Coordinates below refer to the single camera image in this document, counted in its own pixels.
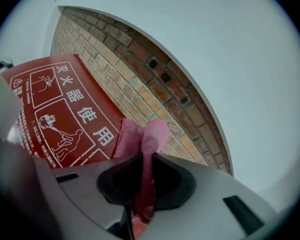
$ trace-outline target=white wall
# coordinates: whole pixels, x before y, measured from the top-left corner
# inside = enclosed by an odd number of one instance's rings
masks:
[[[60,12],[55,0],[22,0],[0,28],[0,58],[14,65],[47,57]]]
[[[278,211],[291,204],[278,186],[300,158],[300,37],[274,0],[56,1],[123,19],[175,58],[221,126],[235,178]]]

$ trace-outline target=illustration of person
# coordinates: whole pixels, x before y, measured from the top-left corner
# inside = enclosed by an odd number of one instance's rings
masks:
[[[75,134],[68,134],[63,131],[60,131],[59,133],[61,134],[62,140],[57,144],[58,148],[52,148],[52,151],[61,162],[69,153],[77,148],[83,131],[78,129]]]
[[[38,77],[40,80],[31,83],[32,86],[32,90],[38,90],[36,91],[36,93],[40,93],[43,92],[45,89],[49,88],[52,86],[52,82],[55,79],[55,75],[53,76],[52,79],[50,79],[50,76],[39,76]]]

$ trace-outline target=hole in brick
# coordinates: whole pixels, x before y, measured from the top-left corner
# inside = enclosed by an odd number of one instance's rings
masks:
[[[158,62],[156,62],[154,59],[152,59],[148,65],[153,70],[158,65]]]
[[[164,81],[165,83],[167,83],[167,82],[170,81],[171,77],[167,73],[163,73],[161,75],[161,79],[162,79],[162,81]]]
[[[187,96],[186,96],[186,97],[183,97],[182,100],[180,100],[180,102],[181,102],[182,104],[186,104],[188,101],[189,101],[189,99],[188,99]]]

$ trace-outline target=white chinese character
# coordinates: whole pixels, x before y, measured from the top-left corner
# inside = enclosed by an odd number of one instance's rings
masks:
[[[107,145],[115,137],[106,126],[101,130],[94,132],[93,135],[100,136],[100,138],[98,138],[98,142],[100,142],[102,146]]]
[[[81,111],[77,113],[83,120],[83,122],[86,124],[86,119],[89,121],[97,118],[96,112],[92,111],[92,107],[84,107]]]
[[[70,102],[76,102],[84,98],[79,89],[71,90],[67,92],[66,95],[68,96]]]
[[[63,80],[64,82],[62,83],[62,86],[65,86],[66,83],[71,83],[72,84],[72,80],[73,78],[69,78],[70,76],[67,76],[65,79],[63,79],[62,77],[60,77],[61,80]]]
[[[56,66],[56,68],[58,69],[58,73],[59,73],[60,71],[68,71],[66,65],[63,65],[63,66],[61,66],[61,67]]]

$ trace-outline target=pink cloth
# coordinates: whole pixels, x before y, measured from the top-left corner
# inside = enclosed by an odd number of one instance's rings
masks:
[[[143,128],[127,118],[122,119],[114,158],[143,153],[141,188],[140,193],[136,193],[133,201],[134,218],[132,222],[141,220],[147,224],[153,215],[155,185],[152,179],[152,154],[163,149],[169,135],[169,127],[162,120],[152,120]]]

